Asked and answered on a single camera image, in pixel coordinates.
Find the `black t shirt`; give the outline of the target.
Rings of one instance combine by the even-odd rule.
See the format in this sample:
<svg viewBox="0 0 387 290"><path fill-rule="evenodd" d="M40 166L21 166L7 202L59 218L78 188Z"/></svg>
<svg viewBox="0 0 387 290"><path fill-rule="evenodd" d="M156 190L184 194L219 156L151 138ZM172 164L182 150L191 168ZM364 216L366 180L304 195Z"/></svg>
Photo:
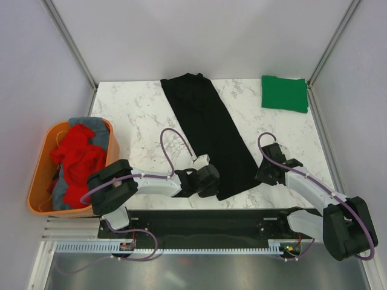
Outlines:
<svg viewBox="0 0 387 290"><path fill-rule="evenodd" d="M212 82L187 73L160 83L193 151L207 154L220 174L218 200L258 186L257 163Z"/></svg>

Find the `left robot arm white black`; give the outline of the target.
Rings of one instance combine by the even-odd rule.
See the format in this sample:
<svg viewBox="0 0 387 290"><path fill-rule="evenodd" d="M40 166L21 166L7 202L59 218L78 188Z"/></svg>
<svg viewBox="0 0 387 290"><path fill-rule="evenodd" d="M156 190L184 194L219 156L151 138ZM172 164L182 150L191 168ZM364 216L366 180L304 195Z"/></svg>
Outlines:
<svg viewBox="0 0 387 290"><path fill-rule="evenodd" d="M118 237L132 233L132 222L125 203L135 195L162 195L169 198L201 198L218 193L220 174L206 156L193 166L174 173L147 172L131 167L120 159L92 174L87 180L88 192L80 201L89 204L93 214L108 221Z"/></svg>

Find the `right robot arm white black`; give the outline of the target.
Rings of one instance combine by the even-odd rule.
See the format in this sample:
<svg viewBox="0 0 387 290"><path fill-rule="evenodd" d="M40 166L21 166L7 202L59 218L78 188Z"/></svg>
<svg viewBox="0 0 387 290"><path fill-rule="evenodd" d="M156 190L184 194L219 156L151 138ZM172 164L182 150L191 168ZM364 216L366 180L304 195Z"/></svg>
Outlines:
<svg viewBox="0 0 387 290"><path fill-rule="evenodd" d="M378 239L366 202L349 198L313 176L296 159L286 159L278 143L260 146L263 160L256 179L267 185L282 184L303 196L317 214L292 207L278 216L277 230L282 237L304 234L324 243L330 255L342 261L355 256L371 260Z"/></svg>

